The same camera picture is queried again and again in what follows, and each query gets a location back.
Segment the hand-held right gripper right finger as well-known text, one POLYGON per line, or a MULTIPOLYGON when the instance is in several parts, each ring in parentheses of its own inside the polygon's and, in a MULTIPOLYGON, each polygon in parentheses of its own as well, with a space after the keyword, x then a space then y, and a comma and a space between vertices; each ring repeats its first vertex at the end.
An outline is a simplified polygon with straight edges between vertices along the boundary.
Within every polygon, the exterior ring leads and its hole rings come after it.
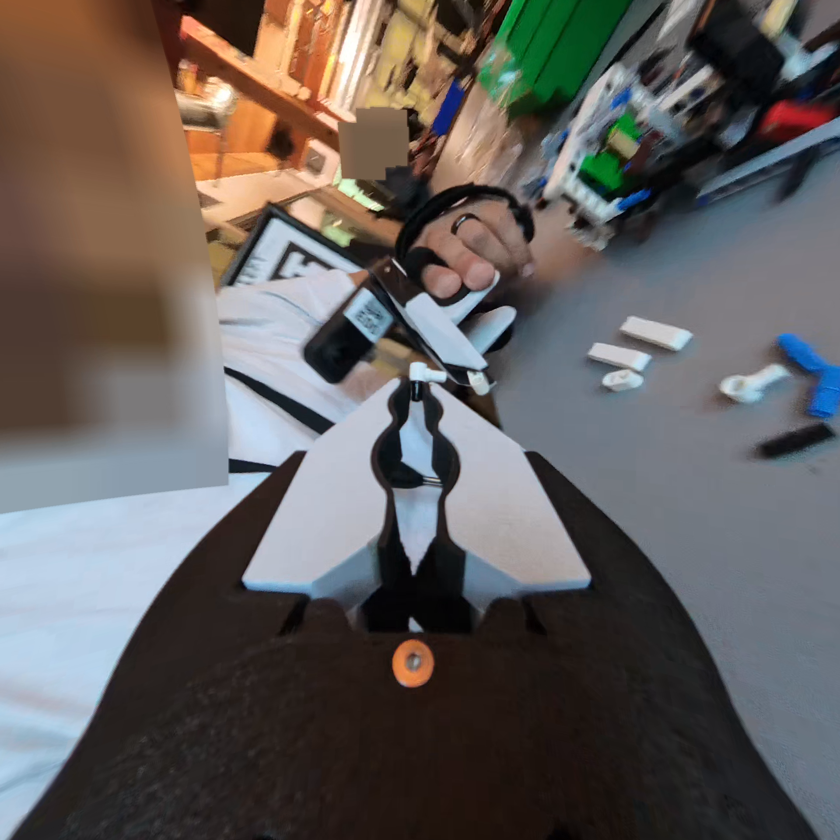
POLYGON ((592 575, 522 447, 438 384, 425 386, 423 420, 440 491, 414 575, 421 603, 476 617, 499 599, 588 588, 592 575))

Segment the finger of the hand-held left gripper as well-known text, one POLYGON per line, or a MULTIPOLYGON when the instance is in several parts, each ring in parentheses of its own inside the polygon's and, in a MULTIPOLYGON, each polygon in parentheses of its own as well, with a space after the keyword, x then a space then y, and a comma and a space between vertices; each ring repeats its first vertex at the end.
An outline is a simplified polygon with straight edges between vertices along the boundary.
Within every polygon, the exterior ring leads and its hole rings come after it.
POLYGON ((455 302, 436 301, 417 286, 393 259, 381 259, 370 268, 373 288, 414 347, 445 371, 453 382, 468 382, 467 371, 487 371, 487 362, 459 324, 490 293, 468 290, 455 302))

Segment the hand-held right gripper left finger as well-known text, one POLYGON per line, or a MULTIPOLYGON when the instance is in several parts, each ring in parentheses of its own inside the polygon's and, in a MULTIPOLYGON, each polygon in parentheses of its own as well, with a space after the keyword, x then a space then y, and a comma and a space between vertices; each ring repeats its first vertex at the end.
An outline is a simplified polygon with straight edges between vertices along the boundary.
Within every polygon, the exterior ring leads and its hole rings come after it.
POLYGON ((351 612, 412 572, 379 446, 411 386, 387 382, 303 455, 241 581, 249 592, 334 600, 351 612))

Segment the white lego connector with pin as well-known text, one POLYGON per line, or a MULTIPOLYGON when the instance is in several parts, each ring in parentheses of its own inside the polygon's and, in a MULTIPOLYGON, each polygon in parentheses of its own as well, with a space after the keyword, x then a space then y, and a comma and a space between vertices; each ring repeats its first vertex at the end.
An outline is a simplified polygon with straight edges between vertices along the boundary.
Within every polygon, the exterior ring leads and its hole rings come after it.
POLYGON ((411 401, 420 403, 424 400, 427 385, 445 384, 448 375, 445 371, 438 371, 430 368, 424 362, 412 362, 408 368, 408 380, 410 382, 411 401))

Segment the long white lego brick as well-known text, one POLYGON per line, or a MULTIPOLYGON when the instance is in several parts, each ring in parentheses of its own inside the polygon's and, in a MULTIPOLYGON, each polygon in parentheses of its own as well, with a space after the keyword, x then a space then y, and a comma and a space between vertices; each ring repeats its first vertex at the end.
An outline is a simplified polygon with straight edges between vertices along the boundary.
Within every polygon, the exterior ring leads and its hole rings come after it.
POLYGON ((694 334, 687 329, 637 316, 627 317, 619 332, 628 338, 671 352, 684 350, 694 338, 694 334))

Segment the white green blue lego model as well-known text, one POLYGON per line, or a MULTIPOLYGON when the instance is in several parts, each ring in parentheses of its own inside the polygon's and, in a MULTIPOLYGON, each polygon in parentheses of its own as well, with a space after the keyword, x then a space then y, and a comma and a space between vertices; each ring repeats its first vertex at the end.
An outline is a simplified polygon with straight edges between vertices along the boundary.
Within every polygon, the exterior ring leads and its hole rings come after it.
POLYGON ((582 246, 603 251, 621 221, 653 197, 655 172, 688 151, 690 115, 721 84, 704 66, 655 94, 637 66, 619 62, 597 80, 542 188, 547 203, 566 203, 568 229, 582 246))

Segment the white lego connector piece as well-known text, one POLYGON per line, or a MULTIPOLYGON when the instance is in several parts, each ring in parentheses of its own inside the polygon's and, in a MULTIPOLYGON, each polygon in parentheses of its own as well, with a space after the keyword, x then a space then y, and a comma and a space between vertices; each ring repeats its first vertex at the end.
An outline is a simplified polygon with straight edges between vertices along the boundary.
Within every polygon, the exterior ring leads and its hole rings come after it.
POLYGON ((719 393, 732 403, 749 405, 760 402, 773 385, 788 379, 791 372, 782 364, 767 364, 750 374, 733 374, 718 385, 719 393))

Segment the black lego piece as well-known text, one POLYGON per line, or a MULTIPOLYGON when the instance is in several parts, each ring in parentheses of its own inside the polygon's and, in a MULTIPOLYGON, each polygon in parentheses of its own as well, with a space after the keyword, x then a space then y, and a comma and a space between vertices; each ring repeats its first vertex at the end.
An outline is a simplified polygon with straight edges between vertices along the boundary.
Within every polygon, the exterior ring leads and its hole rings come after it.
POLYGON ((755 447, 761 459, 781 459, 827 444, 837 433, 826 423, 812 423, 762 441, 755 447))

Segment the blue lego piece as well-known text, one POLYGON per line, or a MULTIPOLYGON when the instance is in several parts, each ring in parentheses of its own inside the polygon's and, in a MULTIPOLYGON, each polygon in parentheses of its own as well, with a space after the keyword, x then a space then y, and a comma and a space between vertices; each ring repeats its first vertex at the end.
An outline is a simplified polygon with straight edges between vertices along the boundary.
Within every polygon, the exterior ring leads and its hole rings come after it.
POLYGON ((811 396, 806 412, 823 421, 835 417, 839 409, 839 366, 831 364, 813 347, 792 333, 776 339, 777 346, 792 362, 812 378, 811 396))

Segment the person's left hand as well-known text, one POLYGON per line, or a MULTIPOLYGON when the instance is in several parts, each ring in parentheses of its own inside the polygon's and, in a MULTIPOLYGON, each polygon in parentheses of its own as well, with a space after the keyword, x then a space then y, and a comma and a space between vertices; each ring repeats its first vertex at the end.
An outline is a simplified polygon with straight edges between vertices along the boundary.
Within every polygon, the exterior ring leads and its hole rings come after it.
POLYGON ((461 185, 428 199, 405 221, 395 259, 438 301, 531 278, 536 270, 530 210, 499 187, 461 185))

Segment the person's white shirt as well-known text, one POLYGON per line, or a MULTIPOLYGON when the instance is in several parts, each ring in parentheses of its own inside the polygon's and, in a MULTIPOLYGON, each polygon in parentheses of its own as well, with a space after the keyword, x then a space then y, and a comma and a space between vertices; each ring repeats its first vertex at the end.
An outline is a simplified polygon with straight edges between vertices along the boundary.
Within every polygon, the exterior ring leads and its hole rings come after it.
MULTIPOLYGON (((216 301, 224 368, 331 422, 342 420, 381 386, 381 376, 362 364, 329 385, 302 349, 362 276, 331 269, 222 288, 216 301)), ((2 515, 2 838, 68 760, 164 583, 262 477, 234 474, 224 486, 2 515)))

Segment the wooden shelf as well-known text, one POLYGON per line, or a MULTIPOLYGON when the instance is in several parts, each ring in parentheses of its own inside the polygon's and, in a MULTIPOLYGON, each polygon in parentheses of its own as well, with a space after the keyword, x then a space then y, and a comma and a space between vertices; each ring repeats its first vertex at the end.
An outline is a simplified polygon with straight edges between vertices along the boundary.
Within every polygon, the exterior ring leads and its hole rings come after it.
POLYGON ((283 91, 270 81, 254 58, 240 54, 194 17, 182 18, 181 43, 184 58, 208 76, 226 82, 289 128, 335 151, 340 148, 339 126, 343 120, 314 95, 305 100, 283 91))

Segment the green box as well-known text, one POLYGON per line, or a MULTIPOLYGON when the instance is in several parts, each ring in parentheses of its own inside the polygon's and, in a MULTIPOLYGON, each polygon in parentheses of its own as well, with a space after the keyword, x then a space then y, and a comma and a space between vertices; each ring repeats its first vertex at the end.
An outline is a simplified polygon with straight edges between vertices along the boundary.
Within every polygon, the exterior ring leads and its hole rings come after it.
POLYGON ((570 103, 631 1, 514 1, 477 80, 510 118, 570 103))

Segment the red object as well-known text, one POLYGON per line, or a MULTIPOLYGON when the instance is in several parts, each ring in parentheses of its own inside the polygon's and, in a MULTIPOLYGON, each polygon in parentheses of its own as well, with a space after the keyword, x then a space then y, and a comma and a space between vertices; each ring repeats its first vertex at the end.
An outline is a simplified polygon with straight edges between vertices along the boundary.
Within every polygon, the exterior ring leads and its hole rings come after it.
POLYGON ((835 103, 780 100, 767 109, 753 133, 762 144, 778 146, 822 127, 838 115, 835 103))

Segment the black bag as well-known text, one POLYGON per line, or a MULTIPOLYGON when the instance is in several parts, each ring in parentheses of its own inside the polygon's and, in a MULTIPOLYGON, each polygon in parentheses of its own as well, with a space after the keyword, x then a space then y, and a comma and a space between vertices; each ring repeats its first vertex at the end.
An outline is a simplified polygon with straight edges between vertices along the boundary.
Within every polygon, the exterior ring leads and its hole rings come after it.
POLYGON ((753 95, 772 92, 784 65, 774 43, 763 35, 737 1, 706 1, 686 37, 686 47, 724 81, 753 95))

